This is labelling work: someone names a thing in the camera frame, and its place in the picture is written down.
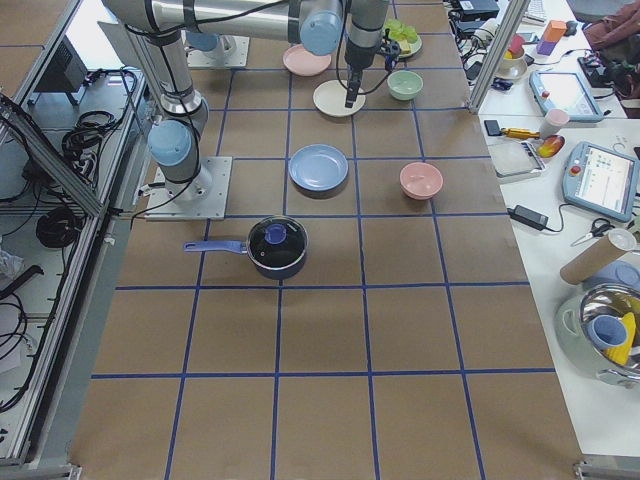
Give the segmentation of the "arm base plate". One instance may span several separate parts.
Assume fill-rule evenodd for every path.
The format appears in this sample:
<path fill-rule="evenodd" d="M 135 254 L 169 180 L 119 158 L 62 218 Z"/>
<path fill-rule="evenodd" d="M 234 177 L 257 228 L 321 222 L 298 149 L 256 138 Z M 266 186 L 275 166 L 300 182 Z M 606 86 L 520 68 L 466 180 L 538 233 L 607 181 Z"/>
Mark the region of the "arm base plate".
<path fill-rule="evenodd" d="M 192 69 L 244 68 L 250 39 L 243 36 L 185 34 L 187 62 Z"/>
<path fill-rule="evenodd" d="M 228 156 L 204 157 L 201 172 L 188 189 L 176 199 L 181 189 L 169 183 L 160 168 L 156 168 L 155 182 L 163 185 L 150 191 L 147 211 L 143 218 L 149 221 L 223 220 L 232 173 L 233 159 Z"/>

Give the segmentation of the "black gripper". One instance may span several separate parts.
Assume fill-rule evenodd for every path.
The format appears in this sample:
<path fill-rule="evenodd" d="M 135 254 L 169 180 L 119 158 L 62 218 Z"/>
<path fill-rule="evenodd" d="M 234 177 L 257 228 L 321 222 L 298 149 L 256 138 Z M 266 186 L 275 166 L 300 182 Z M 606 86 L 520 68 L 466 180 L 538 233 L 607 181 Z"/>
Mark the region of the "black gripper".
<path fill-rule="evenodd" d="M 352 108 L 358 99 L 361 87 L 361 72 L 373 64 L 374 57 L 374 46 L 363 47 L 354 42 L 346 44 L 345 61 L 350 69 L 346 87 L 346 108 Z"/>

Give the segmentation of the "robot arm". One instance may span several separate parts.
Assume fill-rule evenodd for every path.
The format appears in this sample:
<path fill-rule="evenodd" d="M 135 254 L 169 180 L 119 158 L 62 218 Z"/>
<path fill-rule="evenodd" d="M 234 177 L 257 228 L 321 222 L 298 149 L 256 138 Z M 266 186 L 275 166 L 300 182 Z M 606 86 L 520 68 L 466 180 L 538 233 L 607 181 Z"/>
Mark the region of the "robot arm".
<path fill-rule="evenodd" d="M 362 74 L 382 43 L 385 1 L 107 1 L 105 7 L 140 38 L 137 54 L 148 79 L 157 82 L 167 118 L 193 125 L 207 119 L 204 98 L 193 85 L 184 32 L 245 36 L 301 44 L 322 56 L 346 44 L 349 77 L 345 104 L 357 99 Z"/>

